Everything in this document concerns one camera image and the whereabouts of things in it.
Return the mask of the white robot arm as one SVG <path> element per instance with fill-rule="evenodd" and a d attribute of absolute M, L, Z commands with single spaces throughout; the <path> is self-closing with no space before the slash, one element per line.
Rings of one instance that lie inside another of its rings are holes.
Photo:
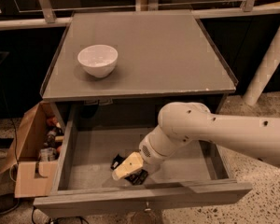
<path fill-rule="evenodd" d="M 202 103 L 173 102 L 160 110 L 158 125 L 112 177 L 120 180 L 159 165 L 194 141 L 214 143 L 280 168 L 280 118 L 218 115 Z"/>

